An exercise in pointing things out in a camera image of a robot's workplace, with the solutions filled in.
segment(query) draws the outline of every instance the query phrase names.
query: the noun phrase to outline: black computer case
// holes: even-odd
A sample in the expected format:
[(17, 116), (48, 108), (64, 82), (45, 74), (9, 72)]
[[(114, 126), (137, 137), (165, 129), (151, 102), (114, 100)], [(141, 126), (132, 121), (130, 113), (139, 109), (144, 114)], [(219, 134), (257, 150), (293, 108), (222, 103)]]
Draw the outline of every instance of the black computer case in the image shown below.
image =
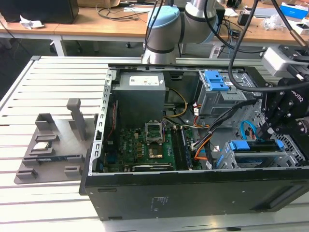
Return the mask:
[(77, 0), (0, 0), (0, 12), (7, 22), (19, 22), (21, 15), (42, 23), (72, 24), (79, 9)]

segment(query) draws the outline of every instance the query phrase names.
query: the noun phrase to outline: white label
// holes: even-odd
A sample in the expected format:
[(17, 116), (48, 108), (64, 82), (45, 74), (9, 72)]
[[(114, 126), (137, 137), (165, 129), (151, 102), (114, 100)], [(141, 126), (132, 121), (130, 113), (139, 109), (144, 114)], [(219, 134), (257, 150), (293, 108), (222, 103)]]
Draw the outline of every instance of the white label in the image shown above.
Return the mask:
[(208, 169), (212, 169), (211, 163), (209, 163), (208, 161), (206, 161), (206, 167), (207, 167)]
[(52, 159), (39, 159), (38, 161), (52, 161)]
[(158, 76), (131, 76), (129, 84), (131, 86), (158, 86), (159, 77)]
[(218, 145), (214, 146), (213, 151), (220, 151), (220, 147)]
[(194, 115), (198, 116), (198, 108), (194, 108)]

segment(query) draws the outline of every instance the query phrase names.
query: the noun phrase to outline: red wire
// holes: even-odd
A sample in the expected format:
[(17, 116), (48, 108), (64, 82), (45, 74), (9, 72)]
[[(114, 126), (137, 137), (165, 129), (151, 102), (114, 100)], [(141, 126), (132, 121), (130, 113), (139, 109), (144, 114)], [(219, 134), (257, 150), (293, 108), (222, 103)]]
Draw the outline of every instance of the red wire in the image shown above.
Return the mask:
[(105, 141), (107, 141), (110, 138), (112, 132), (114, 131), (114, 127), (115, 127), (115, 109), (116, 109), (116, 104), (114, 103), (114, 107), (113, 107), (113, 110), (112, 110), (112, 130), (111, 130), (110, 134), (107, 136), (107, 139)]

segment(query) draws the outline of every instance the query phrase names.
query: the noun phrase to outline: blue cable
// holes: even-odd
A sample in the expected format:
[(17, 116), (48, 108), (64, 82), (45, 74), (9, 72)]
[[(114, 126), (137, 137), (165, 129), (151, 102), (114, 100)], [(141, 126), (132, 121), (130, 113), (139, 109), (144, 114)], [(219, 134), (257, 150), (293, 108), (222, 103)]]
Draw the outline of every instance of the blue cable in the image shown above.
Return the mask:
[(252, 130), (253, 130), (254, 135), (255, 135), (256, 138), (257, 138), (257, 132), (256, 132), (255, 125), (253, 125), (252, 122), (250, 122), (250, 121), (248, 121), (248, 120), (245, 120), (245, 121), (242, 121), (242, 122), (240, 123), (240, 127), (239, 127), (240, 133), (241, 133), (241, 136), (243, 137), (243, 139), (247, 139), (247, 136), (246, 136), (246, 134), (245, 134), (245, 129), (243, 128), (243, 126), (244, 126), (245, 123), (248, 123), (248, 124), (249, 124), (249, 126), (250, 126), (250, 127), (252, 128)]

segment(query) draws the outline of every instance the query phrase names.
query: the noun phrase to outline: blue box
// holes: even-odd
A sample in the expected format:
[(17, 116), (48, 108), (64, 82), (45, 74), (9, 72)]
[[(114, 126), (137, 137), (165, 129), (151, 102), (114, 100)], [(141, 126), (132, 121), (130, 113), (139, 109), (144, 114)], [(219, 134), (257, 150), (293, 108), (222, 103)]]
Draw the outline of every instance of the blue box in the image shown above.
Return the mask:
[(303, 19), (308, 14), (308, 7), (283, 2), (280, 6), (285, 16)]

